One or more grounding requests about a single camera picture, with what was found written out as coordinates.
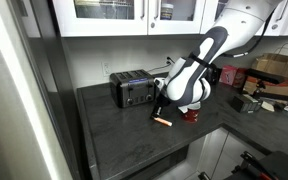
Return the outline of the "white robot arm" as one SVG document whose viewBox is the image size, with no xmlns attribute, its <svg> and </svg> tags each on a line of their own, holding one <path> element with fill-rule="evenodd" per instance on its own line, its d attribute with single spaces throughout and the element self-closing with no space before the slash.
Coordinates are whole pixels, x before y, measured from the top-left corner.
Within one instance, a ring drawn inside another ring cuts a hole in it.
<svg viewBox="0 0 288 180">
<path fill-rule="evenodd" d="M 245 45 L 263 26 L 282 0 L 228 0 L 214 25 L 202 36 L 197 47 L 179 58 L 166 78 L 158 78 L 160 93 L 151 116 L 175 105 L 182 113 L 200 108 L 211 93 L 203 74 L 223 53 Z"/>
</svg>

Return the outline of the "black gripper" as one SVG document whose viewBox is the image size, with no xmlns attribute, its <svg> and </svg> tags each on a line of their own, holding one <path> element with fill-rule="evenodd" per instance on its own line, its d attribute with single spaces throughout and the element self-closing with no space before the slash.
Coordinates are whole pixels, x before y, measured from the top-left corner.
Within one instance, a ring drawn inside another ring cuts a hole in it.
<svg viewBox="0 0 288 180">
<path fill-rule="evenodd" d="M 152 117 L 159 117 L 164 107 L 170 104 L 170 100 L 163 94 L 160 94 L 154 105 L 153 111 L 151 113 Z"/>
</svg>

